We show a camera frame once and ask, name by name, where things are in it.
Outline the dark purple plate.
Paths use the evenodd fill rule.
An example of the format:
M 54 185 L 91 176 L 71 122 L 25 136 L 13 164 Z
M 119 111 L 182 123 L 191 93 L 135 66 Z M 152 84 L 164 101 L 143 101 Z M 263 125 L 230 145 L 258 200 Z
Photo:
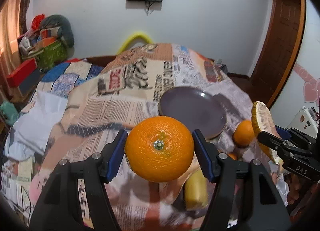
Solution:
M 193 87 L 174 87 L 163 93 L 159 113 L 183 123 L 191 132 L 199 129 L 207 139 L 219 136 L 227 123 L 223 106 L 211 94 Z

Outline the large orange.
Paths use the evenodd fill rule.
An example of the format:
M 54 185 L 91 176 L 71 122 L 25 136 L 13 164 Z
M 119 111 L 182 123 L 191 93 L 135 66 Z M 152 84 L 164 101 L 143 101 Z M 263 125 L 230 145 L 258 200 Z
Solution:
M 182 176 L 194 157 L 194 141 L 189 129 L 167 116 L 148 118 L 129 133 L 126 159 L 139 177 L 155 183 L 170 182 Z

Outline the green storage box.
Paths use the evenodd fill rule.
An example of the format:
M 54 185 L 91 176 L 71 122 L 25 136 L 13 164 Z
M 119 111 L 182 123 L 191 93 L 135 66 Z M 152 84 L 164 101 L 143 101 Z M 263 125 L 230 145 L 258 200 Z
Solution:
M 38 55 L 38 67 L 43 70 L 50 70 L 68 58 L 65 45 L 56 40 L 50 45 L 42 48 Z

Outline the newspaper print cloth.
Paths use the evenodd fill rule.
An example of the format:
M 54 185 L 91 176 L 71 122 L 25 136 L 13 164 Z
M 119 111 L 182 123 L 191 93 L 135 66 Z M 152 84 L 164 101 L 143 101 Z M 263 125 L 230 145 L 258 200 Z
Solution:
M 105 67 L 64 62 L 40 80 L 5 144 L 2 191 L 26 221 L 55 164 L 86 159 L 113 140 L 159 114 L 164 92 L 185 86 L 207 91 L 226 113 L 223 130 L 209 135 L 218 148 L 235 148 L 232 136 L 251 118 L 253 103 L 212 60 L 176 44 L 149 44 L 117 55 Z

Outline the yellow foam hoop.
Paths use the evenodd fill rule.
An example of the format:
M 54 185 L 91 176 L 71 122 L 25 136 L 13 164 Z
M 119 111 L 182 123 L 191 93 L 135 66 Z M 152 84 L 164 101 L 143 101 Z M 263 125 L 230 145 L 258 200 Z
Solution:
M 133 46 L 137 42 L 142 41 L 145 44 L 152 44 L 153 39 L 149 37 L 148 34 L 142 31 L 137 31 L 131 34 L 120 46 L 120 48 L 117 51 L 117 55 L 124 52 L 125 50 L 129 49 L 129 47 Z

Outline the red long box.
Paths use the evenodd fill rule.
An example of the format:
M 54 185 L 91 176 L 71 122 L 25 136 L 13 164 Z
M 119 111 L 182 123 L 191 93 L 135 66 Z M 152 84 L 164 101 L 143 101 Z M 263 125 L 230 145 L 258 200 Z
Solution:
M 10 88 L 18 87 L 31 73 L 37 69 L 35 58 L 30 58 L 21 63 L 10 75 L 6 77 Z

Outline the wooden door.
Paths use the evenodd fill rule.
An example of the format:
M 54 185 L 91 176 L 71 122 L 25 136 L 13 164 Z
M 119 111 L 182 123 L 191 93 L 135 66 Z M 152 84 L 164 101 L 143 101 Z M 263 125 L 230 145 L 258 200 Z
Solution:
M 271 107 L 290 76 L 303 38 L 306 0 L 273 0 L 270 22 L 250 78 L 252 101 Z

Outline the white device board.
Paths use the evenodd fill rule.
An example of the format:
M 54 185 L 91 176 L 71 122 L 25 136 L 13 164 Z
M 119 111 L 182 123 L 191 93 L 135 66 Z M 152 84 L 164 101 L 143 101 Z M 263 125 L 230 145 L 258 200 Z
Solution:
M 319 127 L 319 114 L 314 107 L 302 106 L 287 128 L 295 128 L 316 138 Z

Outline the yellow sugarcane piece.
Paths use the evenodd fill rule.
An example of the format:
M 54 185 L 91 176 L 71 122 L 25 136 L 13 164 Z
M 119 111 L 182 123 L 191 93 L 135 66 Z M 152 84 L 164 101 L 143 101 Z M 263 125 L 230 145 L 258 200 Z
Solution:
M 193 173 L 184 184 L 184 202 L 187 211 L 199 210 L 208 205 L 207 181 L 201 169 Z

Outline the medium orange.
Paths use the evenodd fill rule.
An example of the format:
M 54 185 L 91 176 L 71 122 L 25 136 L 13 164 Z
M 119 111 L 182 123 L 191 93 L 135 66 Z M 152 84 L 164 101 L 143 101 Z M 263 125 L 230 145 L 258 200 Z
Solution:
M 246 148 L 255 138 L 250 120 L 243 120 L 233 133 L 233 141 L 240 148 Z

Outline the orange window curtain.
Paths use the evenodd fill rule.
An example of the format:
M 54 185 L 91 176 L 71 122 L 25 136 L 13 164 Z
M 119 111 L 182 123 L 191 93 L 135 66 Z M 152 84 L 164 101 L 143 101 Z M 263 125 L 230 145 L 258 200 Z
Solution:
M 7 96 L 16 91 L 9 87 L 9 76 L 20 64 L 17 38 L 20 36 L 21 0 L 6 0 L 1 9 L 1 89 Z

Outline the small mandarin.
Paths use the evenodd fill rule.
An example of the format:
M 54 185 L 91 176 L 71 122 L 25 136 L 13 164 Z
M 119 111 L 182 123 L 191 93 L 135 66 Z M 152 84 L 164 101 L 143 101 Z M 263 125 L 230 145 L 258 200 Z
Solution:
M 238 156 L 235 153 L 228 153 L 228 156 L 230 156 L 234 160 L 238 160 Z

